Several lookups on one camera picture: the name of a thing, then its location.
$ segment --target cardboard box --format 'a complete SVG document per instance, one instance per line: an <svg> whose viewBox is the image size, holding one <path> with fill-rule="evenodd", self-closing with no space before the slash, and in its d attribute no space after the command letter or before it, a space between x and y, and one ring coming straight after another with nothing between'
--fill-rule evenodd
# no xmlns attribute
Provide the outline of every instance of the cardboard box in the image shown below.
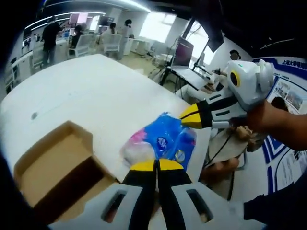
<svg viewBox="0 0 307 230"><path fill-rule="evenodd" d="M115 182L93 154L93 135L70 121L18 160L14 179L46 224L78 216L87 201Z"/></svg>

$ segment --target man in black shirt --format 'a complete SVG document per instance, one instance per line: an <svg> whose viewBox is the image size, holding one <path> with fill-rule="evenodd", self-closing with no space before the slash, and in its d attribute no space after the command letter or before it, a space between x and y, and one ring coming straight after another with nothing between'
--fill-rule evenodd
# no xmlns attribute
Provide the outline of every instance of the man in black shirt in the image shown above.
<svg viewBox="0 0 307 230"><path fill-rule="evenodd" d="M44 42L44 57L43 57L43 65L46 67L49 64L54 64L54 55L55 55L55 47L56 47L56 38L58 32L61 30L59 24L55 22L55 17L51 17L49 24L43 31L43 40Z"/></svg>

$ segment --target hand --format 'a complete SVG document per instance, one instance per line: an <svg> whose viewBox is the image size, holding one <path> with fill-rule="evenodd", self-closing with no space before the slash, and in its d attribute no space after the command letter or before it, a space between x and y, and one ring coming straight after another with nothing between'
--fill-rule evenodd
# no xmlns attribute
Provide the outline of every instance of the hand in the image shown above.
<svg viewBox="0 0 307 230"><path fill-rule="evenodd" d="M277 127L284 120L284 111L274 107L267 100L249 111L247 117L235 118L231 122L235 126L247 125L257 133L267 133L270 129Z"/></svg>

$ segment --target poster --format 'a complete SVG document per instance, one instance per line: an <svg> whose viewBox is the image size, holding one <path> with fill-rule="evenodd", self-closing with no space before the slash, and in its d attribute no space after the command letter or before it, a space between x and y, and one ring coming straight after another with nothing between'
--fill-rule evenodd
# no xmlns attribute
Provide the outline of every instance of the poster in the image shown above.
<svg viewBox="0 0 307 230"><path fill-rule="evenodd" d="M271 63L274 86L267 96L284 98L292 114L307 114L306 61L295 57L262 58ZM307 151L294 151L268 136L262 145L267 167L268 193L287 187L298 180L307 168Z"/></svg>

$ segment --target tissue package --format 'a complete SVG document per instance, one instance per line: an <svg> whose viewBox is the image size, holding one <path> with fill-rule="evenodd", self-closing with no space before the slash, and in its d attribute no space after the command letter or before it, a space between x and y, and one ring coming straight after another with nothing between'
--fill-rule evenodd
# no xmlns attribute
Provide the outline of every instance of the tissue package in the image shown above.
<svg viewBox="0 0 307 230"><path fill-rule="evenodd" d="M196 143L196 133L181 120L162 113L125 143L121 149L129 166L141 161L165 158L186 170Z"/></svg>

